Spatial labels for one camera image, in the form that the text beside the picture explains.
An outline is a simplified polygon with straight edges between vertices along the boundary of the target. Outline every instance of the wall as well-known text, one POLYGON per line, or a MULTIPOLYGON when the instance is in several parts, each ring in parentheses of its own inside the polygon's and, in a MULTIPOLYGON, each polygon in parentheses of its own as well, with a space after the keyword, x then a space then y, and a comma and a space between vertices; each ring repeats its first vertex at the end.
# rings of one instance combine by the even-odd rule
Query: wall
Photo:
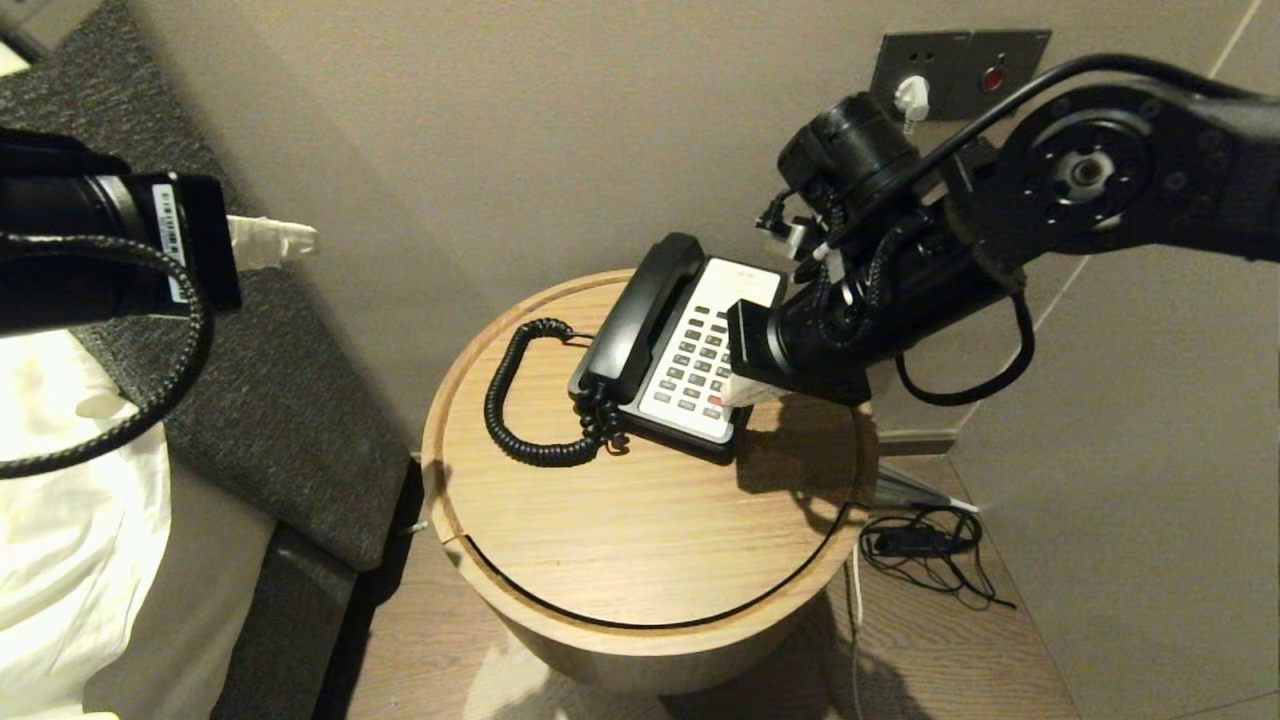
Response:
MULTIPOLYGON (((1247 0, 468 3, 138 0, 134 14, 238 183, 317 225, 302 273, 417 445, 435 386, 489 319, 630 266, 666 232, 760 260, 778 150, 869 85, 887 31, 1051 27, 1046 63, 1125 49, 1207 69, 1247 0)), ((946 128, 918 136, 928 145, 946 128)), ((1034 264, 1043 309, 1076 260, 1034 264)), ((913 354, 922 383, 989 375, 1007 307, 913 354)), ((876 377, 887 430, 964 409, 876 377)))
MULTIPOLYGON (((1280 94, 1280 0, 1254 8, 1219 77, 1280 94)), ((964 427, 952 461, 1085 719, 1277 716, 1276 279, 1092 258, 964 427)))

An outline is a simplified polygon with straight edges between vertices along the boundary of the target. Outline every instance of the red button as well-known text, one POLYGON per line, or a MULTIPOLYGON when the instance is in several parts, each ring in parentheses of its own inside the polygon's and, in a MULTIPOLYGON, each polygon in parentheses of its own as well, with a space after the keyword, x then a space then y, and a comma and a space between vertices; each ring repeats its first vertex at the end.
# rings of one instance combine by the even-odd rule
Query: red button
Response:
POLYGON ((982 74, 982 91, 995 92, 1000 90, 1000 86, 1005 85, 1005 70, 1000 68, 991 68, 982 74))

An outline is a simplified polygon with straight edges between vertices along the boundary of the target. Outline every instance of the wooden floor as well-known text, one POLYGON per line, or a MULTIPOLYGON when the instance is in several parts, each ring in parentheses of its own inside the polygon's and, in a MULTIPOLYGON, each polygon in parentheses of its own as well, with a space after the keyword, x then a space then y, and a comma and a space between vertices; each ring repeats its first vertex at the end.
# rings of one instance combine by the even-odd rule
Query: wooden floor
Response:
MULTIPOLYGON (((966 497, 943 456, 890 461, 966 497)), ((983 562, 1000 596, 1019 602, 989 542, 983 562)), ((974 611, 865 564, 860 575, 865 615, 856 676, 864 719, 1078 717, 1025 612, 974 611)), ((524 651, 426 532, 413 544, 399 591, 374 616, 349 716, 852 720, 846 597, 845 577, 837 574, 797 632, 742 678, 691 696, 620 696, 579 685, 524 651)))

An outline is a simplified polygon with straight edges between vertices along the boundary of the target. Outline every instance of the coiled phone cord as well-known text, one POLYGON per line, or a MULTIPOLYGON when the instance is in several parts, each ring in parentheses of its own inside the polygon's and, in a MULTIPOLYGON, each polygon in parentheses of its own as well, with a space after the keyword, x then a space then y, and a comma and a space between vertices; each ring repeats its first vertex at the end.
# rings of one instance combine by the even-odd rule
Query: coiled phone cord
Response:
POLYGON ((539 468, 571 468, 590 462, 600 447, 605 445, 609 446, 611 451, 622 451, 627 446, 627 436, 620 428, 618 404, 609 400, 603 382, 582 391, 573 400, 573 411, 577 413, 582 425, 581 439, 538 445, 521 439, 506 425, 502 406, 507 401, 507 391, 511 389, 511 383, 516 379, 516 370, 520 369, 520 361, 525 357, 525 348, 529 347, 530 342, 541 337, 568 342, 576 337, 591 336, 573 332, 568 323, 556 318, 539 318, 516 328, 516 333, 511 336, 511 343, 507 345, 507 352, 498 363, 493 379, 489 380, 489 391, 484 396, 484 425, 489 430, 489 437, 512 460, 539 468))

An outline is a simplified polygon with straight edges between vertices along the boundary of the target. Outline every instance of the black cable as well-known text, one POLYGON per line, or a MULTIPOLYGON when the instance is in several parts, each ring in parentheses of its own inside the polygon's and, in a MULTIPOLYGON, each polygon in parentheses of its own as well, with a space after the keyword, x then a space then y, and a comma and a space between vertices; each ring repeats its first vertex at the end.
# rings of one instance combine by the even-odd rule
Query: black cable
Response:
POLYGON ((28 238, 0 236, 0 263, 15 258, 69 255, 123 263, 165 273, 187 297, 189 325, 179 360, 159 389, 136 401, 138 411, 81 445, 18 460, 0 460, 0 479, 24 478, 79 465, 132 442, 173 411, 196 383, 214 345, 214 316, 200 286, 178 261, 141 242, 109 236, 28 238))
POLYGON ((1018 334, 1021 338, 1021 347, 1018 348, 1018 355, 1007 368, 1001 370, 995 378, 965 391, 929 392, 920 389, 914 382, 911 382, 911 375, 906 372, 906 356, 899 355, 893 360, 893 364, 897 365, 897 377, 902 380, 902 387, 906 388, 906 392, 910 392, 916 400, 923 400, 929 405, 954 407, 956 405, 969 405, 970 402, 986 400, 1014 384, 1014 380, 1020 378, 1023 373, 1027 372, 1027 368, 1032 364, 1032 357, 1036 356, 1036 325, 1032 322, 1032 313, 1027 307, 1027 297, 1023 292, 1015 292, 1010 295, 1009 299, 1014 301, 1014 315, 1018 318, 1018 334))
POLYGON ((859 553, 867 564, 890 577, 899 578, 913 585, 925 588, 943 594, 960 597, 960 591, 968 589, 982 600, 1004 605, 1016 610, 1018 606, 1006 600, 996 597, 995 585, 982 566, 982 523, 978 516, 959 507, 924 507, 913 516, 888 515, 868 523, 858 538, 859 553), (947 530, 933 520, 933 515, 945 514, 955 519, 955 527, 947 530), (936 551, 918 556, 895 555, 893 541, 906 537, 908 533, 919 536, 924 533, 936 539, 936 551), (972 580, 964 570, 952 560, 954 555, 973 551, 973 565, 977 578, 972 580), (884 559, 893 557, 896 562, 884 559), (929 560, 941 560, 951 571, 954 582, 948 582, 932 565, 929 560), (920 568, 928 580, 918 578, 905 570, 908 566, 920 568))
POLYGON ((498 369, 489 380, 489 389, 484 396, 484 427, 489 430, 489 437, 512 460, 536 465, 539 468, 568 468, 582 465, 595 459, 600 447, 608 445, 614 452, 621 452, 627 446, 627 436, 620 429, 621 416, 618 404, 608 397, 607 386, 596 383, 584 389, 573 401, 573 409, 580 416, 582 425, 582 438, 568 443, 539 445, 521 439, 507 428, 503 420, 503 404, 507 401, 507 392, 512 380, 516 379, 516 370, 525 357, 525 348, 534 340, 541 337, 557 338, 567 342, 575 337, 591 337, 586 333, 573 332, 573 328, 563 320, 554 318, 539 318, 530 320, 511 336, 507 352, 498 363, 498 369))
POLYGON ((972 142, 991 126, 996 124, 1001 118, 1012 113, 1032 97, 1061 83, 1062 81, 1093 72, 1119 72, 1148 77, 1207 97, 1230 100, 1256 100, 1265 97, 1263 95, 1258 95, 1256 92, 1249 92, 1235 86, 1201 77, 1176 65, 1170 65, 1148 58, 1139 58, 1137 55, 1100 54, 1084 55, 1074 60, 1068 60, 1066 63, 1050 68, 1044 73, 1032 78, 1030 82, 1015 90, 1009 97, 997 102, 995 106, 979 115, 978 119, 973 120, 960 129, 960 132, 952 135, 950 138, 934 147, 933 151, 925 155, 924 159, 922 159, 914 168, 893 178, 893 181, 884 186, 884 190, 867 205, 860 218, 842 227, 836 237, 827 242, 827 247, 836 250, 849 242, 856 234, 856 229, 863 218, 870 218, 883 210, 890 202, 893 202, 893 199, 897 197, 901 191, 914 186, 918 181, 924 178, 924 176, 936 170, 961 147, 972 142))

